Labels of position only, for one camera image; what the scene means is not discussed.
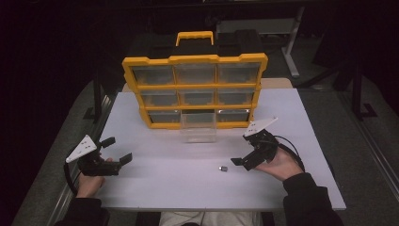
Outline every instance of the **yellow handle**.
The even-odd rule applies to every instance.
[[[179,46],[179,42],[182,39],[211,39],[212,45],[214,45],[214,33],[212,31],[191,31],[191,32],[179,32],[177,34],[176,46]]]

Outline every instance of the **yellow storage organizer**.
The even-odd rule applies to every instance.
[[[180,129],[187,111],[215,112],[217,128],[233,128],[254,120],[267,60],[254,30],[218,40],[205,31],[139,37],[122,66],[150,128]]]

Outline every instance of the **person's right hand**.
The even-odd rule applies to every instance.
[[[296,161],[280,147],[271,162],[261,163],[255,169],[266,172],[281,181],[303,172]]]

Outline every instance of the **person's arm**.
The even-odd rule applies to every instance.
[[[327,188],[317,186],[311,175],[303,172],[283,149],[278,149],[273,161],[262,163],[256,170],[282,181],[288,193],[283,201],[287,225],[343,225],[331,207]]]
[[[105,226],[108,224],[109,212],[101,207],[101,200],[95,194],[103,185],[103,176],[90,177],[79,175],[79,187],[76,198],[71,200],[64,219],[55,226]]]

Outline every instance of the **beige pants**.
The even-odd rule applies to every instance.
[[[259,212],[162,212],[159,226],[180,226],[188,222],[201,226],[261,226]]]

